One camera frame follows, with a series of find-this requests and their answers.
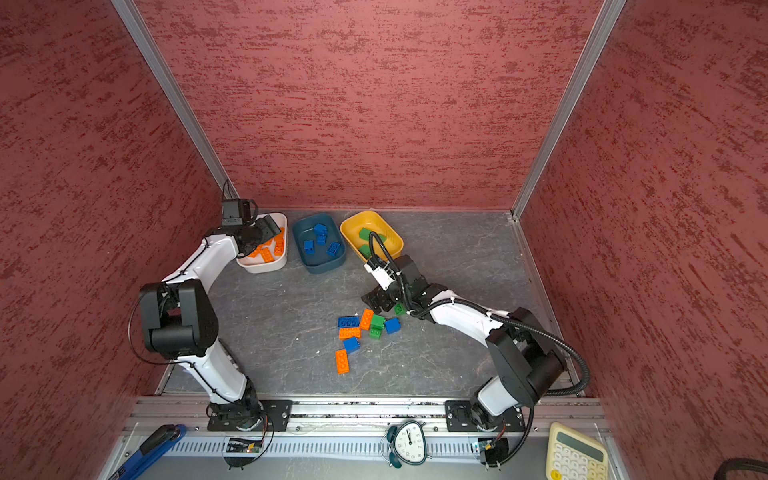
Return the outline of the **orange lego brick studs up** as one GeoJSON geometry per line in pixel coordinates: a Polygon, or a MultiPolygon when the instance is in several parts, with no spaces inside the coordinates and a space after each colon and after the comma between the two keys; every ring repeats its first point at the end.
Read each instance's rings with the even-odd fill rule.
{"type": "Polygon", "coordinates": [[[270,250],[266,247],[262,248],[260,252],[260,256],[265,263],[271,263],[274,261],[273,255],[271,254],[270,250]]]}

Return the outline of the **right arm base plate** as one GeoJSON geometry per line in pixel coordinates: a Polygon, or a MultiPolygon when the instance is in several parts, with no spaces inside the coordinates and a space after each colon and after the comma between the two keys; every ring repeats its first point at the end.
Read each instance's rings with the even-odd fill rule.
{"type": "Polygon", "coordinates": [[[482,408],[479,402],[447,400],[444,403],[446,424],[452,433],[517,433],[525,430],[522,413],[510,408],[494,416],[482,408]]]}

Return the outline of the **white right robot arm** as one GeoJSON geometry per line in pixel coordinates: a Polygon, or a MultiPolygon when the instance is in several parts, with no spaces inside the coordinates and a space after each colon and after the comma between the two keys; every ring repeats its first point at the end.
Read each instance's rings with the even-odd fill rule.
{"type": "Polygon", "coordinates": [[[377,282],[364,296],[376,313],[401,304],[410,316],[452,328],[487,348],[495,375],[469,401],[471,421],[480,429],[495,428],[511,409],[535,406],[564,373],[557,338],[531,311],[493,310],[462,298],[428,282],[407,255],[393,261],[373,255],[364,268],[377,282]]]}

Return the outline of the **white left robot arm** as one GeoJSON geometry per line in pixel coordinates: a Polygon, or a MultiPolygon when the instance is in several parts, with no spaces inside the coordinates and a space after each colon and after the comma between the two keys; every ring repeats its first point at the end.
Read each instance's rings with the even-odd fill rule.
{"type": "Polygon", "coordinates": [[[281,213],[260,215],[247,225],[221,226],[177,270],[140,290],[145,348],[183,367],[204,388],[211,431],[253,431],[267,424],[267,415],[253,382],[219,340],[208,292],[230,262],[252,254],[286,227],[281,213]]]}

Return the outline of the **blue lego long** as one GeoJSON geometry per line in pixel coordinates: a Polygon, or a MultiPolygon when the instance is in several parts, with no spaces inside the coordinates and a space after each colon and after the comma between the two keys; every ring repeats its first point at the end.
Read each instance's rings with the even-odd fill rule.
{"type": "Polygon", "coordinates": [[[358,328],[360,326],[360,318],[358,316],[339,317],[337,326],[339,328],[358,328]]]}

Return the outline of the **blue lego front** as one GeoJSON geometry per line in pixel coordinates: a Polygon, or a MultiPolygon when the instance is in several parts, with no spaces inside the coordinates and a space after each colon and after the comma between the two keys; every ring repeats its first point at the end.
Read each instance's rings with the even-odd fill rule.
{"type": "Polygon", "coordinates": [[[351,354],[361,348],[361,342],[358,337],[350,337],[343,341],[343,346],[346,352],[351,354]]]}

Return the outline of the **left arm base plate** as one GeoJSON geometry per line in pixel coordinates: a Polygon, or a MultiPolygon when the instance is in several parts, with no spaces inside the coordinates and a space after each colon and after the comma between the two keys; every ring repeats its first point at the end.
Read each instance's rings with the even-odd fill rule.
{"type": "Polygon", "coordinates": [[[206,409],[207,430],[211,432],[257,432],[264,429],[284,432],[291,416],[293,402],[287,399],[228,404],[210,403],[206,409]]]}

